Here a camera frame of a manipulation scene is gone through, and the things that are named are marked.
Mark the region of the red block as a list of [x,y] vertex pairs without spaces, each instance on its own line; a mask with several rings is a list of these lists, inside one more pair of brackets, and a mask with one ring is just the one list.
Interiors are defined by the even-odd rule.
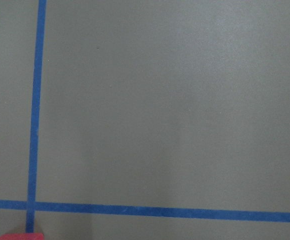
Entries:
[[0,240],[44,240],[42,233],[6,233],[0,236]]

